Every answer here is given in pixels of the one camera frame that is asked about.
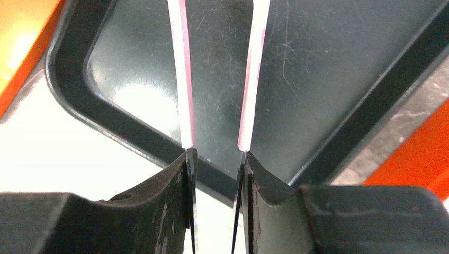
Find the pink handled metal tongs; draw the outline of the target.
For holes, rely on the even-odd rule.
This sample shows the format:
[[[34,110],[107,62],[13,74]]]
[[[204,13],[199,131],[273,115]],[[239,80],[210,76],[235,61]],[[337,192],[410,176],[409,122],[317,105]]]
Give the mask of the pink handled metal tongs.
[[[243,175],[246,156],[252,143],[256,98],[259,73],[262,63],[265,32],[270,9],[270,1],[254,1],[252,25],[249,37],[243,106],[238,136],[238,148],[242,159],[237,174],[237,191],[234,200],[234,231],[237,235]],[[185,149],[189,207],[189,227],[191,232],[192,252],[198,253],[196,176],[198,170],[197,156],[193,148],[195,143],[193,91],[191,82],[190,41],[186,16],[186,1],[168,1],[170,29],[172,33],[173,52],[176,71],[178,119],[181,133],[181,145]]]

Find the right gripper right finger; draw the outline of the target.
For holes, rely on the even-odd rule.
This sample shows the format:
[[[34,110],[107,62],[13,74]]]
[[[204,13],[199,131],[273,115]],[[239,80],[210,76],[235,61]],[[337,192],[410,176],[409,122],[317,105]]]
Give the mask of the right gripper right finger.
[[[424,188],[294,189],[250,153],[242,171],[247,253],[448,253],[448,212]]]

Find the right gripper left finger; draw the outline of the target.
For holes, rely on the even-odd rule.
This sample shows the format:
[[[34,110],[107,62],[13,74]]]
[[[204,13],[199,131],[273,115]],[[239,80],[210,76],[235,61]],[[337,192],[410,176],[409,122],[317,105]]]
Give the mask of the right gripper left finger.
[[[182,253],[185,158],[108,201],[1,193],[1,253]]]

